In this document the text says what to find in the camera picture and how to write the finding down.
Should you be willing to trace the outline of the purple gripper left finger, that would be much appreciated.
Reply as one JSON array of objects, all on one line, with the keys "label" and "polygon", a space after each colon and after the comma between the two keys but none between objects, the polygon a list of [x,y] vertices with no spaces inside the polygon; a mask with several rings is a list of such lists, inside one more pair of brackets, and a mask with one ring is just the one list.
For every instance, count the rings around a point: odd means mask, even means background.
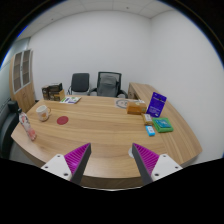
[{"label": "purple gripper left finger", "polygon": [[87,143],[66,155],[56,154],[42,169],[79,185],[90,155],[91,144]]}]

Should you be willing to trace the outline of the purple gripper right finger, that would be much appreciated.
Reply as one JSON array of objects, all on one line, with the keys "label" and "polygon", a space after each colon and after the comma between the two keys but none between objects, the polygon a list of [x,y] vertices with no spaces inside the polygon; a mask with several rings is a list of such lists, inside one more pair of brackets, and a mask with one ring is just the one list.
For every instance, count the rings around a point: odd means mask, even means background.
[{"label": "purple gripper right finger", "polygon": [[143,185],[152,183],[182,169],[167,154],[158,155],[136,143],[132,144],[132,155],[140,172]]}]

